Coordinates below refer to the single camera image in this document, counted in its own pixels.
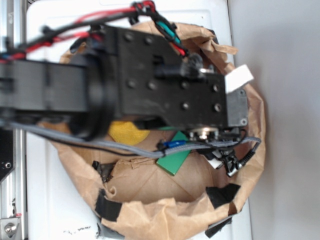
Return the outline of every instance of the white wall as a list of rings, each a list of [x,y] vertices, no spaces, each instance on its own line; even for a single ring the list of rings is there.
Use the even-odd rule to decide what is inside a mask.
[[[235,64],[248,64],[266,101],[265,172],[250,197],[253,239],[318,240],[320,1],[228,4]]]

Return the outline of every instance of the green object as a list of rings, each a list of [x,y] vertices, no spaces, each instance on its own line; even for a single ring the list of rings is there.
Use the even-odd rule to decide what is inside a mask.
[[[163,126],[163,127],[158,128],[157,130],[159,130],[159,131],[174,131],[176,129],[172,126]]]
[[[176,34],[173,31],[171,31],[170,28],[163,21],[157,21],[156,24],[158,24],[160,27],[162,27],[166,31],[166,33],[169,34],[170,37],[174,38],[174,40],[178,44],[181,43],[180,39],[177,38]]]
[[[171,141],[180,141],[180,140],[187,141],[188,139],[182,132],[178,131]],[[162,168],[163,170],[165,170],[166,172],[174,176],[176,175],[181,165],[186,160],[189,153],[190,153],[190,150],[165,156],[165,157],[159,158],[158,161],[156,161],[156,164],[160,168]]]

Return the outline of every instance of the green wire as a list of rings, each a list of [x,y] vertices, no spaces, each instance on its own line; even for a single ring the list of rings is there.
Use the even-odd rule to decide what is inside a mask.
[[[156,24],[162,27],[166,31],[166,33],[170,35],[170,37],[174,38],[174,41],[176,41],[178,44],[181,43],[180,39],[176,36],[176,34],[173,31],[171,31],[170,28],[163,21],[157,21]]]

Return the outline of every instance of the green block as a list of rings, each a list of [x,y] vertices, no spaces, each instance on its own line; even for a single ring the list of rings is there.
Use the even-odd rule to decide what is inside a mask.
[[[188,140],[187,137],[180,131],[176,133],[171,141],[181,141],[181,140]],[[189,155],[190,150],[188,151],[181,151],[169,156],[165,156],[159,158],[156,164],[167,171],[171,175],[176,175],[178,170],[180,169],[181,165],[186,160],[187,156]]]

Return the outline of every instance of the black metal plate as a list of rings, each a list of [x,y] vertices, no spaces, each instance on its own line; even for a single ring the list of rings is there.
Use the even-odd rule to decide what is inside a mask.
[[[154,76],[152,63],[156,59],[162,59],[167,66],[179,66],[182,61],[163,37],[118,29],[118,46],[119,55],[125,56],[119,60],[120,108],[123,116],[137,116],[128,120],[158,117],[165,126],[181,130],[228,126],[223,75],[210,75],[207,82],[189,81],[189,88],[185,89],[181,87],[182,79]],[[218,85],[220,91],[214,92],[214,85]],[[215,111],[215,105],[220,106],[220,111]]]
[[[13,131],[0,129],[0,183],[12,172],[14,168]]]

